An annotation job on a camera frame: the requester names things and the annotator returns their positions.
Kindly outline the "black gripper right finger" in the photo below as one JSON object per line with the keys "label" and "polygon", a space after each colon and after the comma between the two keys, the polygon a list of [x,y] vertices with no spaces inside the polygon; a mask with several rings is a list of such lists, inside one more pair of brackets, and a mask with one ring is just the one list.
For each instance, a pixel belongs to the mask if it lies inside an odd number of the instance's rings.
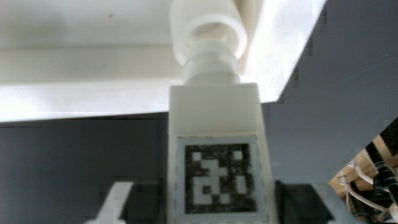
{"label": "black gripper right finger", "polygon": [[328,224],[330,210],[311,184],[275,182],[279,224]]}

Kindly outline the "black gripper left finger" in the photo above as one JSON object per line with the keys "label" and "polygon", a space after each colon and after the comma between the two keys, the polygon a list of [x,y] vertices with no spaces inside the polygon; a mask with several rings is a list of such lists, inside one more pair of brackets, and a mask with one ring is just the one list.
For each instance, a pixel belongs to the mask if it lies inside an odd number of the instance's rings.
{"label": "black gripper left finger", "polygon": [[83,224],[154,224],[160,213],[160,183],[112,184],[96,217]]}

